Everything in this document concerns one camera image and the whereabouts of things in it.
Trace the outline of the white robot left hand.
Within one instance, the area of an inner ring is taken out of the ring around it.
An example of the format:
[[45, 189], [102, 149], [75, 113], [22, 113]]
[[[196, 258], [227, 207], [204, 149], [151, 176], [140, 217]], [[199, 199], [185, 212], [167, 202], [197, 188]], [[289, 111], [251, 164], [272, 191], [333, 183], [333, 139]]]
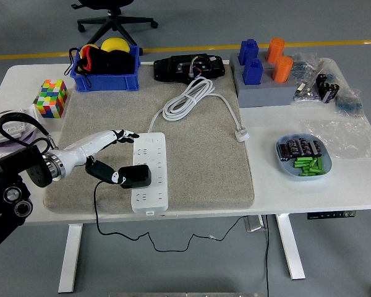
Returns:
[[57, 158], [57, 173], [55, 180], [65, 178], [76, 166], [89, 166], [90, 174], [109, 184], [123, 184], [126, 178], [114, 171], [110, 166], [95, 161], [93, 157], [111, 144], [133, 143], [139, 135], [128, 130], [110, 130], [97, 132], [73, 143], [63, 150], [52, 150], [52, 156]]

